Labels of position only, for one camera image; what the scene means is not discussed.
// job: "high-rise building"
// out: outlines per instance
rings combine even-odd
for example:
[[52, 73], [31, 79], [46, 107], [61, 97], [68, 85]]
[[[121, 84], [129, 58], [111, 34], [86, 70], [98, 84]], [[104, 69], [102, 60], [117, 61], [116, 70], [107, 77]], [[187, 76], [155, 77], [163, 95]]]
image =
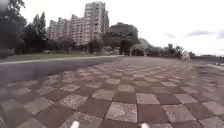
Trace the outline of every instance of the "high-rise building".
[[83, 44], [87, 44], [93, 39], [100, 39], [100, 35], [106, 32], [106, 28], [109, 28], [105, 3], [93, 2], [86, 4], [83, 26]]
[[84, 17], [72, 15], [70, 20], [51, 20], [47, 35], [52, 40], [71, 37], [77, 45], [86, 45], [90, 40], [100, 39], [101, 34], [108, 31], [109, 17], [105, 3], [93, 2], [86, 4]]

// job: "checkered pavement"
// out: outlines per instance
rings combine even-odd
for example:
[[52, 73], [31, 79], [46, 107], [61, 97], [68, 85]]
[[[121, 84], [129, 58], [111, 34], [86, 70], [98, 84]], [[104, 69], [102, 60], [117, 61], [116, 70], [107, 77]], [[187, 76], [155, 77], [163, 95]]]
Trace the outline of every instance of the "checkered pavement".
[[17, 128], [69, 128], [74, 120], [81, 128], [224, 128], [222, 76], [190, 63], [141, 61], [11, 83], [0, 89], [0, 103]]

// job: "distant building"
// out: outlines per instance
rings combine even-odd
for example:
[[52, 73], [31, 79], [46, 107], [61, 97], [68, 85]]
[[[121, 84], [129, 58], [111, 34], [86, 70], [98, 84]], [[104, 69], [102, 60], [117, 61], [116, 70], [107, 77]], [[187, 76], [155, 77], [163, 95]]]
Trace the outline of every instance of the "distant building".
[[69, 20], [51, 20], [47, 35], [52, 40], [71, 37], [78, 45], [86, 45], [90, 40], [100, 39], [100, 35], [106, 32], [109, 32], [109, 17], [105, 3], [93, 2], [86, 4], [84, 17], [72, 15]]
[[109, 18], [105, 3], [87, 3], [84, 13], [83, 44], [93, 39], [100, 39], [100, 35], [106, 31], [109, 31]]

